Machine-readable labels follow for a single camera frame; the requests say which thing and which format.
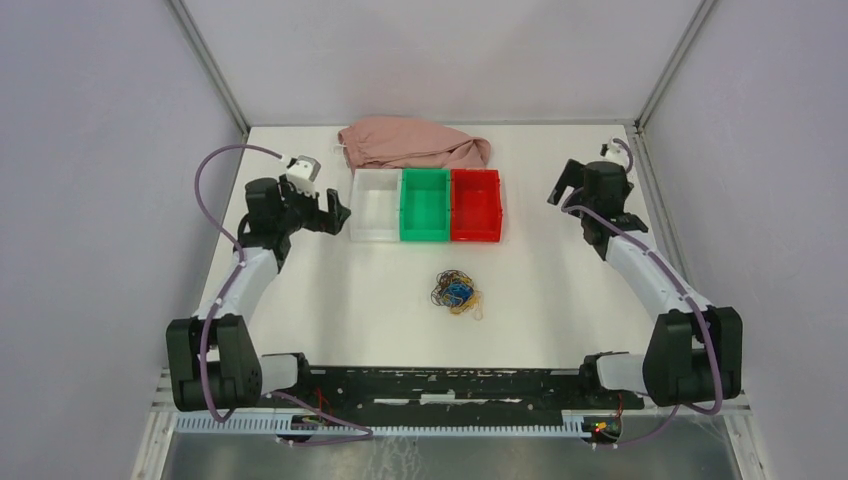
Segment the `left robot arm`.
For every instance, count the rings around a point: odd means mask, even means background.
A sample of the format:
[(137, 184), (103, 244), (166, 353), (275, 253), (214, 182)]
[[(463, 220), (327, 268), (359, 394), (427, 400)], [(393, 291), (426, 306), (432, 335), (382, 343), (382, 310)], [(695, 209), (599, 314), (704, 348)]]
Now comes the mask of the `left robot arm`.
[(291, 178), (260, 178), (245, 187), (246, 213), (235, 234), (231, 264), (214, 297), (165, 332), (173, 400), (182, 412), (207, 411), (220, 423), (262, 394), (262, 366), (248, 321), (302, 230), (339, 234), (351, 211), (337, 190), (302, 193)]

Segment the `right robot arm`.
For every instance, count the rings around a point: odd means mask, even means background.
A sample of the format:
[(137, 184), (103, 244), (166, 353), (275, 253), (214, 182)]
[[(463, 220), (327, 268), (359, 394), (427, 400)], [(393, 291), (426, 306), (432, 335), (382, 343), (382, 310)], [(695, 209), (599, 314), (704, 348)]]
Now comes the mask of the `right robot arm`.
[(569, 160), (548, 198), (579, 219), (586, 243), (627, 282), (654, 321), (644, 353), (586, 357), (578, 396), (602, 408), (618, 391), (629, 391), (658, 406), (715, 413), (742, 391), (741, 317), (732, 307), (715, 306), (671, 267), (647, 224), (626, 211), (632, 189), (619, 164)]

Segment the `clear plastic bin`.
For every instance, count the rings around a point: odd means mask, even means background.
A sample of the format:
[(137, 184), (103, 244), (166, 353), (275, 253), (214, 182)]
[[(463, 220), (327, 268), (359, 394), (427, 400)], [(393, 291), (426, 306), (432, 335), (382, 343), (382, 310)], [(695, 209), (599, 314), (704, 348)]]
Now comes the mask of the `clear plastic bin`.
[(402, 171), (359, 169), (351, 190), (350, 236), (356, 242), (399, 242)]

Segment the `pink cloth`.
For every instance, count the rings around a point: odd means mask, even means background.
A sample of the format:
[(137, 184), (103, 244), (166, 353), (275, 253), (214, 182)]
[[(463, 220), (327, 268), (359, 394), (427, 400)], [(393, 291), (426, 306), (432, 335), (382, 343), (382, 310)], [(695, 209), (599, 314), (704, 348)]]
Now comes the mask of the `pink cloth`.
[(359, 169), (484, 169), (492, 146), (482, 137), (421, 118), (364, 117), (341, 129), (337, 143)]

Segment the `green plastic bin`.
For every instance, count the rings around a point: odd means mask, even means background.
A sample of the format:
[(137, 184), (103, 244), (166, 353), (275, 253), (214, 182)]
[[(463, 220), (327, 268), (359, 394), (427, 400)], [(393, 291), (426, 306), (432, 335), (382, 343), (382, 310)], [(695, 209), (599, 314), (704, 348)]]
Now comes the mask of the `green plastic bin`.
[(448, 242), (451, 173), (446, 169), (404, 169), (400, 200), (400, 240)]

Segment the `red plastic bin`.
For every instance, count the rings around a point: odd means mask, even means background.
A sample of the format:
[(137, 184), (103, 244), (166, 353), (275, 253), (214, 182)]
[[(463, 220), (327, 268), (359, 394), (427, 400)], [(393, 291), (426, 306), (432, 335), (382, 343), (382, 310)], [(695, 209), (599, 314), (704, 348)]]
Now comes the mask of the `red plastic bin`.
[(498, 243), (503, 206), (497, 170), (451, 171), (450, 239), (453, 242)]

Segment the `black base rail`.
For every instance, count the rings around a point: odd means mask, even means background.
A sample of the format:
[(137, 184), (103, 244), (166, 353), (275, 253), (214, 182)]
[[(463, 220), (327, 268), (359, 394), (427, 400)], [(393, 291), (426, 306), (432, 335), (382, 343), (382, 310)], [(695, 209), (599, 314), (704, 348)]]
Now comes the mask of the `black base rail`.
[(369, 427), (553, 426), (564, 411), (641, 410), (575, 369), (313, 366), (288, 394)]

